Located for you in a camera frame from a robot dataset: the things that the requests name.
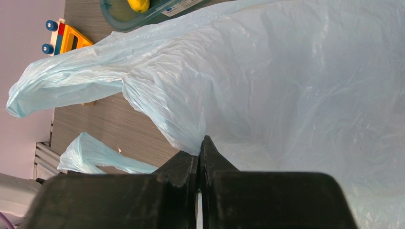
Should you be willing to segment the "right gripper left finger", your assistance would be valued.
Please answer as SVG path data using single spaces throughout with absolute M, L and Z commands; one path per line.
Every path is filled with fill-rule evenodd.
M 151 174 L 72 173 L 45 181 L 24 229 L 194 229 L 198 157 L 180 151 Z

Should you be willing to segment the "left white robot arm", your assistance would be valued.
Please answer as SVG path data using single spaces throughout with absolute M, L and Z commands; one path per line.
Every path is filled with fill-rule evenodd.
M 1 173 L 0 211 L 25 217 L 42 185 L 33 179 L 24 179 Z

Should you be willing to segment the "light blue plastic bag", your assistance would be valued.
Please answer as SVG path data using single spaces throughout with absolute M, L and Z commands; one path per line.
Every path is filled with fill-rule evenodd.
M 236 0 L 31 63 L 18 118 L 122 93 L 176 149 L 317 171 L 362 229 L 405 226 L 405 3 Z

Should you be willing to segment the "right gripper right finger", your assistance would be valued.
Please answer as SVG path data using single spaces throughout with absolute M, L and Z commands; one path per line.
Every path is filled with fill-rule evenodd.
M 205 229 L 355 229 L 336 180 L 318 172 L 246 172 L 209 136 L 200 151 Z

